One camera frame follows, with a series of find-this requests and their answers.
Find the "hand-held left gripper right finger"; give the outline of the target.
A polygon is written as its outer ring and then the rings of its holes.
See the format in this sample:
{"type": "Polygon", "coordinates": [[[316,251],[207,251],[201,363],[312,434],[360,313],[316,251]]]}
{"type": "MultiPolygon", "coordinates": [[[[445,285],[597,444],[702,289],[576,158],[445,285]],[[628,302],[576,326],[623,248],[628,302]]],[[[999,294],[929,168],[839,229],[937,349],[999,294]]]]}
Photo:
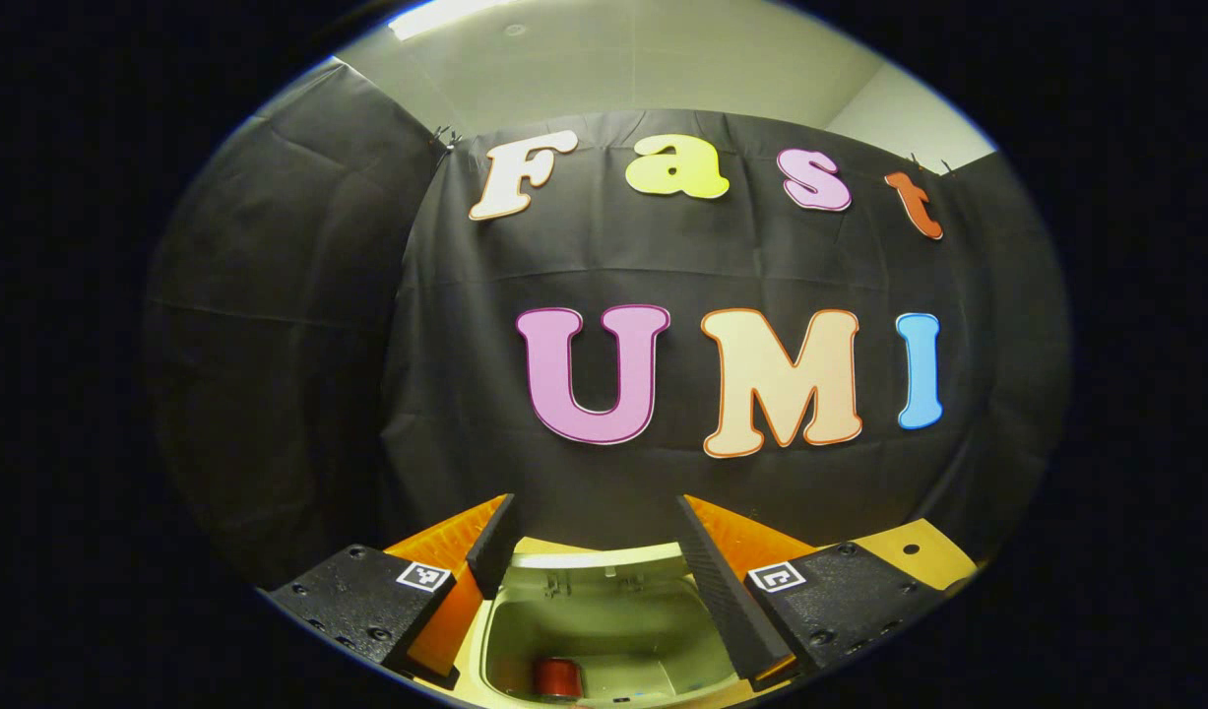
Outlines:
{"type": "Polygon", "coordinates": [[[837,672],[943,602],[943,580],[916,566],[918,544],[812,548],[693,495],[678,506],[701,600],[755,690],[837,672]]]}

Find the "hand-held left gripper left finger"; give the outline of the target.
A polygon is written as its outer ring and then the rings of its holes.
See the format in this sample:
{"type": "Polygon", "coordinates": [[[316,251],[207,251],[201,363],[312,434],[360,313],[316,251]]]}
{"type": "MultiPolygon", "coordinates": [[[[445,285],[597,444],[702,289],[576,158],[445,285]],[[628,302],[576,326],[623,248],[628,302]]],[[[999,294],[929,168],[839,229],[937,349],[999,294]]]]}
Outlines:
{"type": "Polygon", "coordinates": [[[517,542],[515,496],[500,494],[388,548],[347,545],[267,598],[368,663],[451,688],[517,542]]]}

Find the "green desktop garbage bin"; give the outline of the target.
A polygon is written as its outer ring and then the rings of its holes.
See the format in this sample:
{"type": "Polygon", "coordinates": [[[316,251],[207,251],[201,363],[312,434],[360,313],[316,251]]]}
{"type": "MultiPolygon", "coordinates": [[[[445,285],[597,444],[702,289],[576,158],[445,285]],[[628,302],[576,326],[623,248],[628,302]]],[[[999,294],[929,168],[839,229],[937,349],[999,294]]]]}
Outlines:
{"type": "Polygon", "coordinates": [[[577,666],[590,709],[722,709],[757,701],[734,673],[679,544],[585,550],[523,537],[455,659],[455,696],[484,709],[567,709],[535,667],[577,666]]]}

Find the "red pop can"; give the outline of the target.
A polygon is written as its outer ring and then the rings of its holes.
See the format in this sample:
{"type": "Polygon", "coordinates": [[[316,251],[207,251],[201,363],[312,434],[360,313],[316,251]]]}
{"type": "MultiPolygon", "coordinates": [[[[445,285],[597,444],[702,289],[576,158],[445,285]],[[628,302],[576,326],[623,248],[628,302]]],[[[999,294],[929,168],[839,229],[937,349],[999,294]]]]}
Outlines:
{"type": "Polygon", "coordinates": [[[575,701],[585,696],[581,666],[569,657],[540,657],[532,669],[533,690],[541,701],[575,701]]]}

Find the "wooden desktop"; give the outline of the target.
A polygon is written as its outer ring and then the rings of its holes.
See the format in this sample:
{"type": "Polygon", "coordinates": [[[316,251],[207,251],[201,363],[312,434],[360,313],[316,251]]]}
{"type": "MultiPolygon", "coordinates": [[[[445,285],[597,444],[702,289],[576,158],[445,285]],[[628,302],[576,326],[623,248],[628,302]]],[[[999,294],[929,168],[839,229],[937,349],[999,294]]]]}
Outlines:
{"type": "MultiPolygon", "coordinates": [[[[956,587],[956,583],[970,579],[977,571],[977,566],[956,547],[935,525],[927,521],[908,522],[887,531],[856,539],[864,550],[873,552],[881,559],[888,562],[902,573],[908,573],[919,582],[931,585],[937,591],[946,591],[956,587]]],[[[501,692],[483,686],[480,673],[480,650],[475,647],[475,641],[480,637],[480,624],[482,616],[490,610],[490,602],[483,602],[477,618],[464,640],[458,657],[455,657],[454,669],[460,672],[455,685],[447,688],[434,682],[436,678],[430,678],[426,670],[416,670],[414,682],[417,687],[426,690],[434,699],[440,703],[463,704],[474,709],[552,709],[554,705],[577,707],[582,709],[604,709],[602,697],[581,697],[576,701],[524,701],[518,697],[501,695],[501,692]]],[[[618,709],[660,709],[654,704],[657,699],[669,699],[672,709],[726,709],[727,707],[747,703],[763,695],[771,695],[776,688],[767,688],[761,692],[753,691],[748,682],[734,678],[720,682],[715,687],[704,686],[693,691],[692,697],[675,699],[669,690],[644,690],[638,695],[631,695],[627,703],[617,703],[618,709]]]]}

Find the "black backdrop cloth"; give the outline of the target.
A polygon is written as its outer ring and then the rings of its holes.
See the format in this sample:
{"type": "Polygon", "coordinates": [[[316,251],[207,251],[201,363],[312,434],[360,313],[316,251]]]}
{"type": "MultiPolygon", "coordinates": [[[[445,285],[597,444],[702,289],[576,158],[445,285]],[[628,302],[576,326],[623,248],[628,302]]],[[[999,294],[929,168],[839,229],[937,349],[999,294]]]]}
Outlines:
{"type": "Polygon", "coordinates": [[[146,366],[168,470],[262,587],[503,493],[582,548],[670,542],[693,495],[983,562],[1061,438],[1071,324],[1001,156],[935,175],[698,109],[446,147],[333,59],[190,185],[146,366]]]}

